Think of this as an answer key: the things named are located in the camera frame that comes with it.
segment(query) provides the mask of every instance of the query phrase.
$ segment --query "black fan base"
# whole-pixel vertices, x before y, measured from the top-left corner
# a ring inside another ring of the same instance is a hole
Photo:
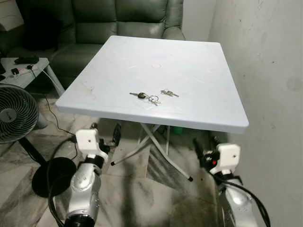
[[[48,197],[46,173],[49,161],[42,164],[34,174],[32,188],[36,195]],[[50,186],[53,186],[52,195],[56,196],[64,192],[71,184],[71,177],[77,168],[73,161],[66,157],[56,157],[52,160],[49,171]]]

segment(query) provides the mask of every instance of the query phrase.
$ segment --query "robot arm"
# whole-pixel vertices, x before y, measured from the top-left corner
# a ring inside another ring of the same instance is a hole
[[[242,186],[241,179],[233,175],[240,159],[240,147],[236,144],[217,144],[216,151],[202,151],[197,140],[195,150],[200,166],[215,176],[219,188],[219,201],[225,227],[258,227],[252,212],[252,198],[249,194],[233,186],[226,186],[225,181]]]
[[[76,133],[79,150],[86,155],[71,179],[71,199],[65,227],[94,227],[99,209],[101,168],[107,154],[99,147],[98,130],[79,130]]]

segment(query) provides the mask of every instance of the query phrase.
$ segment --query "green sofa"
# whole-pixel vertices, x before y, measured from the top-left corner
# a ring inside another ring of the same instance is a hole
[[[64,87],[84,69],[111,35],[184,40],[183,0],[17,0],[27,24],[32,7],[49,10],[62,22],[58,48],[30,51],[22,46],[25,26],[0,32],[8,57],[49,59]]]

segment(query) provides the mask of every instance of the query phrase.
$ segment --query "tiled floor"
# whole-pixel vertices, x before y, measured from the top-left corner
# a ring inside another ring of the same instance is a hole
[[[118,121],[60,113],[53,106],[55,99],[49,101],[63,129],[76,132],[98,122],[100,136],[105,140],[111,139]],[[50,123],[42,130],[31,132],[27,138],[48,159],[53,149],[69,135],[57,130],[45,100],[39,101],[39,107]],[[120,123],[122,139],[119,146],[110,152],[110,160],[102,169],[101,206],[96,226],[218,226],[215,185],[199,168],[192,145],[194,137],[205,140],[204,133],[185,129],[181,135],[171,134],[169,156],[193,176],[194,181],[189,182],[163,159],[152,144],[125,162],[110,166],[111,160],[135,148],[140,135],[139,124]],[[164,147],[163,135],[157,133],[156,137]],[[68,142],[62,146],[58,156],[71,158],[74,154],[73,144]],[[38,167],[17,142],[0,146],[0,227],[57,226],[46,199],[36,196],[31,189],[31,179]]]

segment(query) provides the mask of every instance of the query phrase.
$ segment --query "fan guard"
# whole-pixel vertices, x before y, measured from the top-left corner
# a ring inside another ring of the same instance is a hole
[[[0,144],[26,136],[38,118],[36,101],[27,91],[14,85],[0,84]]]

